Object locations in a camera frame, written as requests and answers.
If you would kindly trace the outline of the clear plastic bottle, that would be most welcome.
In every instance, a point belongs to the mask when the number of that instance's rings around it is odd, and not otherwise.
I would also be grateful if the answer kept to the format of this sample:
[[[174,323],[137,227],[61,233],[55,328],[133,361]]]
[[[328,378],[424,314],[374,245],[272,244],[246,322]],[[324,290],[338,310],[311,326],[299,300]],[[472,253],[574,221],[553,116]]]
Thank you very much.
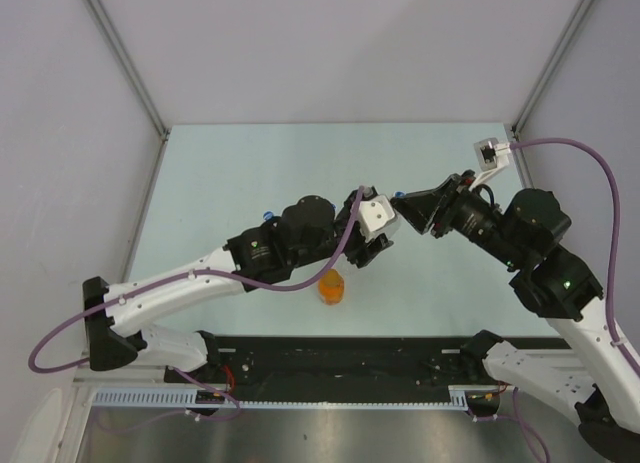
[[[341,254],[334,268],[346,277],[358,270],[369,266],[381,253],[394,245],[394,236],[400,227],[400,221],[395,220],[376,232],[371,238],[364,236],[359,222],[347,240],[344,252]]]

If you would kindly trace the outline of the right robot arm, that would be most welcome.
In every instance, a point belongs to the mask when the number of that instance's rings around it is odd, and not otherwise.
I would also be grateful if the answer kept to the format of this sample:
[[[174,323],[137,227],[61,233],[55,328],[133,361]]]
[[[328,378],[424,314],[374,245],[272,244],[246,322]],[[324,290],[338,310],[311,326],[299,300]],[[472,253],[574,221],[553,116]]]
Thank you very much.
[[[509,383],[564,415],[606,460],[638,461],[639,354],[606,310],[590,268],[561,246],[570,218],[548,191],[523,189],[500,210],[481,189],[466,171],[391,205],[417,232],[440,238],[456,231],[505,264],[518,300],[562,337],[587,377],[562,373],[487,330],[462,347],[463,376],[473,384]]]

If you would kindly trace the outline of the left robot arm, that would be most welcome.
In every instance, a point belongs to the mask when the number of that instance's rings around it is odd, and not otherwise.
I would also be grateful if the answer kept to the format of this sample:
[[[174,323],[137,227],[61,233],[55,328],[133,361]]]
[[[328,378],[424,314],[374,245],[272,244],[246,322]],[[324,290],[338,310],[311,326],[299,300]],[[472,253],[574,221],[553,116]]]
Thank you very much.
[[[177,367],[197,381],[214,380],[221,359],[205,331],[181,333],[157,320],[193,304],[256,289],[281,292],[294,270],[339,258],[363,268],[392,244],[398,216],[372,188],[352,192],[336,210],[316,195],[229,239],[199,259],[137,282],[82,284],[89,366],[110,371],[131,363]]]

